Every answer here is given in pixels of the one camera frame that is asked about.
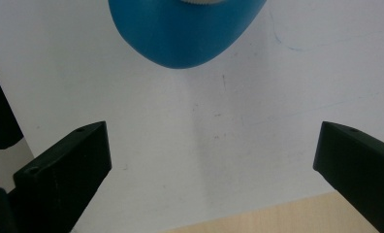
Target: white surface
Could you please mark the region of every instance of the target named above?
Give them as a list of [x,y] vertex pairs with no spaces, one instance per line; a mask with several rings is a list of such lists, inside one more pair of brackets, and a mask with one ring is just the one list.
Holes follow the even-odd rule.
[[384,1],[269,1],[211,62],[159,67],[107,1],[0,0],[0,82],[35,155],[109,128],[113,170],[78,232],[157,232],[330,190],[322,120],[384,141]]
[[15,188],[13,174],[33,159],[25,139],[6,150],[0,150],[0,187],[10,192]]

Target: wooden surface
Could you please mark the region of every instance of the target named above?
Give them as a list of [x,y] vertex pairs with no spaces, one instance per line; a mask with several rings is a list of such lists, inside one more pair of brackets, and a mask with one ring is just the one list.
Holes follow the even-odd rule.
[[165,233],[378,232],[339,193],[331,192],[264,210],[170,230]]

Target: light wood table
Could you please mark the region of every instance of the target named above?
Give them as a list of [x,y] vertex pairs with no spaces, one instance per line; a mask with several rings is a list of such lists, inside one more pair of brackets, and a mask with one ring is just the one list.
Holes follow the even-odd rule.
[[165,233],[373,233],[378,232],[339,193],[273,206],[264,210],[228,216]]

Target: white table surface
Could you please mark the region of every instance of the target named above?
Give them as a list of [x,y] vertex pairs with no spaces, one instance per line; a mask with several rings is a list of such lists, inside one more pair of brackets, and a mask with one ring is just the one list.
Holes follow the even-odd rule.
[[211,62],[160,67],[107,1],[0,0],[0,83],[37,156],[108,124],[113,169],[77,232],[157,232],[327,192],[323,120],[384,141],[384,1],[270,0]]

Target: blue object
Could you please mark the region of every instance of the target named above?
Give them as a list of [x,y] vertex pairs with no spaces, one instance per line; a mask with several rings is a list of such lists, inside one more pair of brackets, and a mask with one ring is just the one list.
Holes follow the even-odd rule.
[[194,5],[180,0],[109,0],[120,35],[137,52],[168,68],[201,65],[228,48],[266,0]]

